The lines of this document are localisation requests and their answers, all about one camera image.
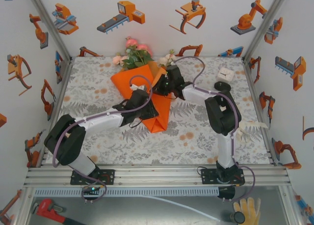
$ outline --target white patterned table surface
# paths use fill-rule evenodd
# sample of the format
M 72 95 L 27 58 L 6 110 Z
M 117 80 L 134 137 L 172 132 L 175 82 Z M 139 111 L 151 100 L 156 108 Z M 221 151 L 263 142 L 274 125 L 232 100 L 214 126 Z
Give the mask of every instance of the white patterned table surface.
M 234 70 L 231 94 L 242 121 L 257 121 L 251 93 L 240 58 L 201 57 L 206 68 L 196 85 L 214 90 L 221 67 Z M 88 116 L 103 112 L 123 98 L 110 77 L 121 67 L 111 57 L 77 57 L 65 92 L 60 116 Z M 192 81 L 201 70 L 199 61 L 178 61 L 185 81 Z M 246 129 L 251 141 L 237 142 L 235 158 L 240 164 L 269 164 L 262 133 Z M 173 100 L 167 131 L 150 133 L 143 124 L 130 128 L 104 130 L 84 140 L 82 152 L 98 164 L 214 164 L 218 146 L 216 133 L 209 125 L 205 106 L 180 99 Z M 49 153 L 46 164 L 52 163 Z

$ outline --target work glove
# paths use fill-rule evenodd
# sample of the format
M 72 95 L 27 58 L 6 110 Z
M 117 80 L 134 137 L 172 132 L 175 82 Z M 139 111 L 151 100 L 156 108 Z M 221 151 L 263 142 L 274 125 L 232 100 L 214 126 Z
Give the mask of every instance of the work glove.
M 246 199 L 241 199 L 240 204 L 235 202 L 234 203 L 234 210 L 235 212 L 242 212 L 245 216 L 245 222 L 242 225 L 259 225 L 260 221 L 260 206 L 261 206 L 261 199 L 257 199 L 256 208 L 254 206 L 254 199 L 249 197 Z

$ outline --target orange napkin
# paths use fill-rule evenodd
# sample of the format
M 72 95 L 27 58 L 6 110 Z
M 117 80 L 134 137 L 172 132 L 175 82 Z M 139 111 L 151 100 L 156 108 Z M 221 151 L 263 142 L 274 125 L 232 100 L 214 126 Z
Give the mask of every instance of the orange napkin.
M 151 83 L 154 80 L 154 77 L 148 65 L 144 65 L 124 72 L 119 72 L 111 77 L 111 81 L 125 99 L 129 99 L 132 95 L 132 90 L 130 89 L 129 82 L 130 79 L 135 75 L 142 75 L 147 78 Z M 145 85 L 147 86 L 147 88 L 149 88 L 146 80 L 140 77 L 134 78 L 132 80 L 132 84 L 135 84 L 137 86 Z M 165 131 L 168 127 L 171 99 L 153 94 L 152 102 L 155 109 L 159 113 L 159 116 L 143 120 L 143 123 L 151 133 Z

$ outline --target black round object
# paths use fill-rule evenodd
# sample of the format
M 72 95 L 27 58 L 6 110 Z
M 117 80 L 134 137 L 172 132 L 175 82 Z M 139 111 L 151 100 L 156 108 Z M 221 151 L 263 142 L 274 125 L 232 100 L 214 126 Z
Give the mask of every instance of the black round object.
M 234 222 L 236 222 L 237 224 L 242 224 L 245 222 L 245 216 L 243 213 L 241 212 L 235 212 L 234 214 L 232 214 L 232 218 L 231 220 L 234 220 Z
M 227 91 L 230 91 L 231 90 L 231 86 L 225 82 L 216 82 L 215 85 L 214 85 L 214 88 L 218 91 L 224 91 L 224 90 L 227 90 Z

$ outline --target pink flower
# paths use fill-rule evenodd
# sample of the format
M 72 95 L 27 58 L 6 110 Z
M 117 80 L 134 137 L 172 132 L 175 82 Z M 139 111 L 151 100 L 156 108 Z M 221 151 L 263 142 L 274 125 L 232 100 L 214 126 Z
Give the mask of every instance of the pink flower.
M 124 62 L 123 60 L 127 59 L 128 57 L 127 56 L 123 56 L 121 57 L 121 60 L 120 60 L 120 65 L 123 66 Z
M 120 63 L 121 59 L 122 59 L 121 56 L 115 56 L 115 57 L 112 59 L 112 63 L 113 63 L 114 65 L 117 65 L 117 64 Z
M 137 50 L 145 50 L 147 51 L 151 56 L 153 56 L 152 50 L 146 45 L 146 44 L 139 44 L 136 47 Z
M 135 39 L 132 39 L 130 36 L 127 37 L 126 48 L 129 46 L 137 46 L 138 42 Z

